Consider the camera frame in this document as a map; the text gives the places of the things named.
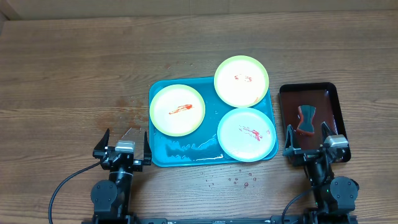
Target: food residue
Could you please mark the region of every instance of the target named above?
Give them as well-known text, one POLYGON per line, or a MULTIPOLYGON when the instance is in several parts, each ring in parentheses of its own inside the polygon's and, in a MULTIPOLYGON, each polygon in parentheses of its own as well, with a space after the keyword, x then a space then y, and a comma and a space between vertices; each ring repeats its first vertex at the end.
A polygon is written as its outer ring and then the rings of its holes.
POLYGON ((251 130, 248 127, 244 127, 244 126, 240 126, 241 128, 239 128, 240 131, 246 131, 246 134, 254 137, 257 139, 257 141, 260 141, 262 139, 262 136, 260 135, 260 133, 256 130, 251 130))
POLYGON ((181 111, 185 111, 185 110, 189 110, 192 109, 193 106, 192 105, 183 105, 183 106, 179 106, 175 111, 171 111, 169 114, 175 114, 181 111))
POLYGON ((246 82, 252 82, 252 78, 251 77, 245 76, 244 78, 246 79, 246 82))

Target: wooden table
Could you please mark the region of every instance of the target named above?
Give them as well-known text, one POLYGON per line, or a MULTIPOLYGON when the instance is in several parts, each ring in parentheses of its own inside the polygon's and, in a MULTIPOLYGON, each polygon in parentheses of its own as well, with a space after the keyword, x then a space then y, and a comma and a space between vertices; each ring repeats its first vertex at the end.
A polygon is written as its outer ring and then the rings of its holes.
MULTIPOLYGON (((396 222, 398 11, 361 11, 6 22, 0 223, 46 223, 56 186, 96 162, 91 152, 106 128, 110 145, 133 128, 142 149, 154 82, 211 76, 233 55, 252 56, 269 72, 279 149, 279 87, 336 85, 353 157, 333 171, 360 184, 360 223, 396 222)), ((53 206, 55 223, 90 218, 90 190, 107 178, 96 167, 65 184, 53 206)), ((152 165, 134 177, 131 211, 142 218, 269 217, 307 188, 303 170, 280 150, 268 162, 152 165)), ((306 197, 289 211, 313 203, 306 197)))

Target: plate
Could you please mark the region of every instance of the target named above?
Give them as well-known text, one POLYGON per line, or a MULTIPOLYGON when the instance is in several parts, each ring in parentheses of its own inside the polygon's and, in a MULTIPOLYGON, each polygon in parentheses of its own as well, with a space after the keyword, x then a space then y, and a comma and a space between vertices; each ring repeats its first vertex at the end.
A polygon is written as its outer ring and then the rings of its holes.
POLYGON ((192 133, 205 117, 205 102, 194 88, 170 85, 160 90, 149 109, 150 120, 162 133, 179 137, 192 133))
POLYGON ((260 102, 267 93, 267 70, 256 59, 238 55, 225 60, 215 73, 217 95, 228 105, 250 107, 260 102))
POLYGON ((217 129, 221 148, 232 158, 254 162, 266 157, 274 147, 275 127, 261 111, 236 108, 221 119, 217 129))

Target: black mount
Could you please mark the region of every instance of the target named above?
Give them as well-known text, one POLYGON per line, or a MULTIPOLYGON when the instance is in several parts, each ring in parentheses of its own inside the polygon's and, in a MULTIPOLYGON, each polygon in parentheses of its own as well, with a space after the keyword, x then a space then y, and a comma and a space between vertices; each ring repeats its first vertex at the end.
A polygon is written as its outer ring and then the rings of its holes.
POLYGON ((349 212, 355 209, 359 185, 347 177, 335 177, 331 165, 342 161, 348 141, 342 134, 335 134, 328 125, 322 123, 323 144, 319 149, 301 150, 291 125, 287 127, 283 156, 289 158, 293 166, 303 166, 316 201, 316 208, 304 210, 303 215, 289 215, 282 218, 274 215, 270 218, 235 219, 199 219, 167 220, 165 218, 138 219, 129 213, 129 199, 132 173, 142 172, 143 166, 149 166, 152 153, 144 135, 144 159, 134 159, 132 141, 118 141, 116 147, 109 147, 109 130, 94 148, 96 159, 107 158, 102 164, 104 170, 110 170, 109 180, 101 180, 91 190, 94 203, 92 221, 82 224, 358 224, 355 216, 349 212))
POLYGON ((344 135, 334 133, 325 122, 321 129, 323 144, 314 150, 301 150, 291 125, 286 131, 282 155, 288 157, 293 166, 304 167, 317 206, 304 211, 302 223, 358 223, 349 212, 355 209, 359 185, 348 177, 335 177, 330 165, 343 160, 348 141, 344 135))
POLYGON ((143 166, 150 166, 152 153, 147 133, 144 134, 144 159, 134 158, 135 142, 118 141, 115 147, 108 146, 109 129, 95 146, 93 157, 105 159, 101 164, 109 170, 109 180, 101 180, 91 190, 94 215, 90 222, 82 224, 120 223, 140 224, 139 219, 129 213, 129 201, 133 172, 142 172, 143 166))

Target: green-rimmed plate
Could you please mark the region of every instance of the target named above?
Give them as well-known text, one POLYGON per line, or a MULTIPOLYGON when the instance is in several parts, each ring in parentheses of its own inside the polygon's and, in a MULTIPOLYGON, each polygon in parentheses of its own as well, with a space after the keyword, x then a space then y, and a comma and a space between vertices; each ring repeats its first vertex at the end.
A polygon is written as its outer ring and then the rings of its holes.
POLYGON ((219 65, 214 86, 226 104, 237 108, 250 107, 265 97, 269 86, 268 73, 256 59, 238 55, 219 65))
POLYGON ((192 133, 205 117, 205 102, 187 85, 170 85, 160 90, 149 109, 150 120, 160 132, 173 137, 192 133))

